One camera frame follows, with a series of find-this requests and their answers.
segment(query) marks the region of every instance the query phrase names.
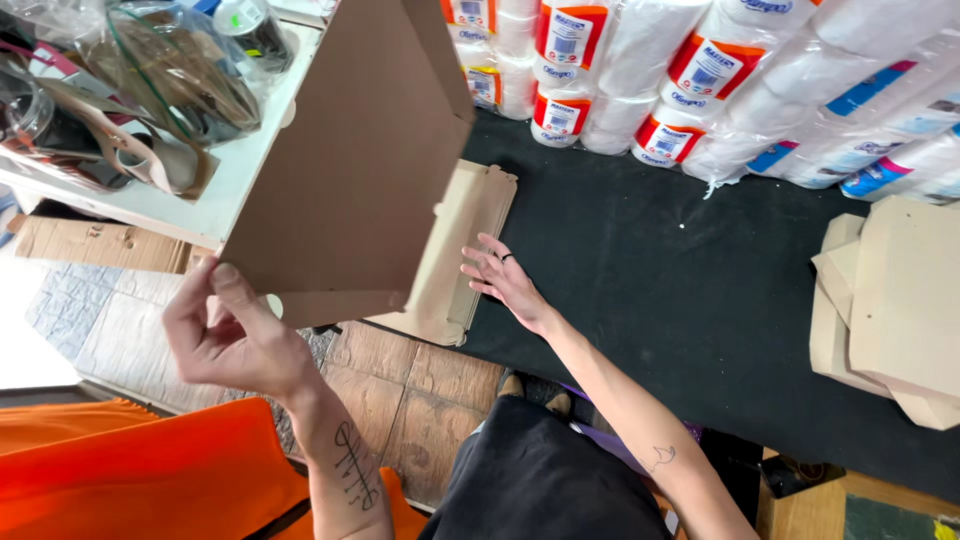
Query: barcode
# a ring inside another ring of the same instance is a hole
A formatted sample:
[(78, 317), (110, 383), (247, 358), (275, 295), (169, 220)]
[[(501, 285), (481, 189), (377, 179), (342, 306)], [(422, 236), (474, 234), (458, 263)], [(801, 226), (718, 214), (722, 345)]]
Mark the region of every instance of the barcode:
[(698, 85), (713, 86), (716, 84), (717, 78), (698, 67), (697, 72), (693, 74), (693, 82)]
[(553, 48), (558, 53), (570, 54), (577, 48), (576, 39), (563, 39), (562, 37), (557, 37), (553, 42)]
[(460, 2), (460, 11), (468, 15), (479, 15), (480, 2)]

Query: hand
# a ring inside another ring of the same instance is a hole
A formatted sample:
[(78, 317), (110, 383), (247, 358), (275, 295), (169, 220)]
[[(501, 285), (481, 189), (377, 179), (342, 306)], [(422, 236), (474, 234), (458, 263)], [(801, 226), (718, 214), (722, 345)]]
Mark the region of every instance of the hand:
[[(213, 294), (221, 308), (208, 325)], [(260, 392), (289, 408), (321, 380), (306, 341), (257, 301), (235, 266), (215, 257), (187, 276), (163, 312), (163, 328), (186, 382)]]
[(515, 258), (500, 262), (500, 258), (510, 253), (503, 242), (486, 233), (480, 233), (477, 237), (483, 245), (493, 249), (497, 257), (469, 246), (464, 247), (464, 255), (475, 260), (477, 265), (461, 264), (460, 271), (480, 280), (470, 282), (470, 287), (502, 302), (527, 330), (544, 335), (546, 325), (556, 311), (543, 300)]

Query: person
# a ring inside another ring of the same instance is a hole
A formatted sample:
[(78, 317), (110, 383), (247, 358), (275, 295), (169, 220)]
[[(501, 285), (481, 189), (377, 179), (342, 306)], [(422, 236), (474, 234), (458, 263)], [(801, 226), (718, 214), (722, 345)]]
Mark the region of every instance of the person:
[[(470, 286), (550, 344), (673, 504), (688, 537), (756, 538), (684, 425), (543, 300), (503, 243), (479, 238), (496, 256), (464, 248), (476, 262), (461, 267), (475, 278)], [(224, 309), (208, 325), (211, 295)], [(316, 538), (393, 537), (377, 464), (356, 425), (306, 342), (257, 301), (234, 266), (205, 259), (163, 324), (184, 380), (261, 392), (289, 412), (306, 456)], [(447, 494), (420, 538), (669, 538), (639, 475), (555, 411), (525, 401), (516, 377), (506, 378), (487, 420), (457, 453)]]

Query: stack of cardboard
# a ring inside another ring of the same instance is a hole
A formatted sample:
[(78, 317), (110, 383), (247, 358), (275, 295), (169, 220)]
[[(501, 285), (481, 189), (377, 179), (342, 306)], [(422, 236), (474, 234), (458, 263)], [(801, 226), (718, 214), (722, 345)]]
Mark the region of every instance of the stack of cardboard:
[(960, 211), (887, 197), (830, 221), (812, 260), (813, 371), (960, 425)]

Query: shoe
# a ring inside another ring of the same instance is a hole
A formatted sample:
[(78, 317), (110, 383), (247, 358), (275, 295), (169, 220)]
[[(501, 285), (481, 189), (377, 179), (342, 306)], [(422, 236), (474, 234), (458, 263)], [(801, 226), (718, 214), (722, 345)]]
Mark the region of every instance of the shoe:
[(570, 405), (570, 396), (566, 391), (563, 391), (547, 402), (546, 407), (561, 420), (566, 420), (570, 416)]
[(503, 370), (500, 384), (496, 386), (496, 397), (499, 398), (500, 396), (526, 397), (526, 393), (523, 391), (523, 379), (518, 371), (509, 367)]

